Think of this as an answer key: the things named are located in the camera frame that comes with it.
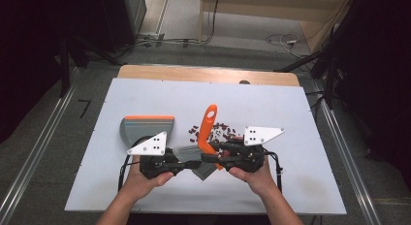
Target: forearm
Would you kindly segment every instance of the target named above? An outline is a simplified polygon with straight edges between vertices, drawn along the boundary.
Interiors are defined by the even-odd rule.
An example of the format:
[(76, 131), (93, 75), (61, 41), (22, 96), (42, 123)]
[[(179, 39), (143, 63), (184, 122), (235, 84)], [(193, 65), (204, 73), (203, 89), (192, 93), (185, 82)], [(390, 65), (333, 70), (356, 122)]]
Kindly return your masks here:
[(302, 224), (278, 188), (273, 187), (269, 192), (261, 194), (260, 198), (266, 207), (271, 224)]
[(100, 217), (97, 225), (124, 225), (127, 224), (127, 220), (130, 214), (130, 210), (133, 207), (133, 202), (127, 197), (125, 193), (118, 193), (114, 200), (110, 203), (109, 207)]

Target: brush bristles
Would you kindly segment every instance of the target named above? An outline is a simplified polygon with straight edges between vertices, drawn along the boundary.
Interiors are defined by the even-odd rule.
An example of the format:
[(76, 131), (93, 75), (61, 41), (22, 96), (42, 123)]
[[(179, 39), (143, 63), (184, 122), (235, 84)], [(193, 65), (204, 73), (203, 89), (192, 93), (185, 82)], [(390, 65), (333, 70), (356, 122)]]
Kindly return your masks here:
[[(202, 151), (197, 145), (180, 146), (173, 148), (173, 154), (180, 162), (202, 160)], [(213, 163), (202, 163), (200, 168), (193, 169), (193, 173), (201, 180), (205, 180), (217, 169)]]

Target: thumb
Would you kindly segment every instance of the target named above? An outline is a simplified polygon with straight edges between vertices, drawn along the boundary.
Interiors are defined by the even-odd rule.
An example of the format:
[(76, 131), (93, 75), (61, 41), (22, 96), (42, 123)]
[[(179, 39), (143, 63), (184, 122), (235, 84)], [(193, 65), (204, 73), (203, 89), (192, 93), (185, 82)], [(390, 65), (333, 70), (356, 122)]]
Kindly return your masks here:
[(241, 180), (246, 181), (246, 178), (247, 178), (246, 172), (243, 171), (243, 170), (241, 170), (241, 169), (239, 169), (239, 168), (233, 167), (233, 168), (230, 169), (229, 173), (230, 173), (233, 177), (236, 177), (236, 178), (239, 178), (239, 179), (241, 179)]
[(164, 185), (164, 184), (167, 183), (167, 181), (169, 181), (169, 179), (171, 179), (172, 177), (174, 177), (174, 174), (173, 174), (173, 173), (170, 173), (170, 172), (168, 172), (168, 173), (163, 173), (163, 174), (159, 175), (159, 176), (156, 178), (156, 183), (157, 183), (157, 185), (155, 185), (155, 186), (162, 186), (162, 185)]

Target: orange brush handle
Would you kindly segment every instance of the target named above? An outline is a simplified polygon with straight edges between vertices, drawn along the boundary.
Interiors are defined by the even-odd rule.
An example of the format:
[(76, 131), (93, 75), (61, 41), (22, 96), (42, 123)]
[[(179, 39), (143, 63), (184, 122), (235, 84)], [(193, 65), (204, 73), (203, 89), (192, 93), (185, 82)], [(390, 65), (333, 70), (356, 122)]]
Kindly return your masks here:
[[(215, 117), (217, 116), (217, 106), (210, 105), (206, 111), (203, 118), (202, 126), (200, 127), (200, 133), (198, 137), (199, 148), (204, 153), (215, 154), (214, 148), (207, 142), (208, 136), (211, 133), (211, 129), (214, 126)], [(223, 167), (219, 164), (215, 164), (217, 169), (221, 170)]]

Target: table top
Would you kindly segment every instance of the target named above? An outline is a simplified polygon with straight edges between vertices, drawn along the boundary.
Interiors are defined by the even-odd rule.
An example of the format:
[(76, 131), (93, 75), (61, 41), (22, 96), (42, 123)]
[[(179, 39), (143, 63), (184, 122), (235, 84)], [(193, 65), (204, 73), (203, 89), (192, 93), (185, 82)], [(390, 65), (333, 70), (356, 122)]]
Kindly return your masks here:
[[(230, 124), (239, 133), (246, 125), (285, 129), (284, 134), (266, 143), (265, 148), (279, 156), (284, 168), (284, 197), (296, 213), (345, 214), (303, 89), (299, 86), (238, 84), (239, 79), (253, 83), (259, 81), (250, 77), (256, 73), (248, 71), (209, 70), (216, 73), (214, 78), (209, 76), (209, 80), (235, 83), (205, 80), (209, 72), (204, 76), (200, 72), (207, 71), (207, 68), (124, 66), (119, 78), (111, 83), (65, 210), (104, 210), (115, 196), (119, 167), (128, 148), (121, 141), (118, 129), (125, 115), (173, 115), (174, 129), (168, 141), (168, 147), (173, 148), (192, 145), (189, 142), (192, 137), (186, 131), (193, 124), (200, 124), (206, 107), (215, 103), (219, 110), (216, 122)], [(122, 79), (126, 73), (129, 77), (140, 75), (142, 79)], [(179, 74), (186, 81), (170, 80)], [(161, 80), (153, 80), (154, 75)], [(227, 79), (228, 75), (239, 77)], [(274, 73), (264, 75), (266, 78), (276, 76)], [(280, 75), (289, 76), (287, 83), (298, 83), (293, 74)], [(261, 81), (267, 82), (267, 79), (262, 78)], [(269, 163), (275, 174), (274, 162), (270, 160)], [(265, 213), (265, 208), (246, 183), (231, 177), (225, 170), (216, 171), (205, 181), (185, 170), (138, 201), (133, 211), (260, 214)]]

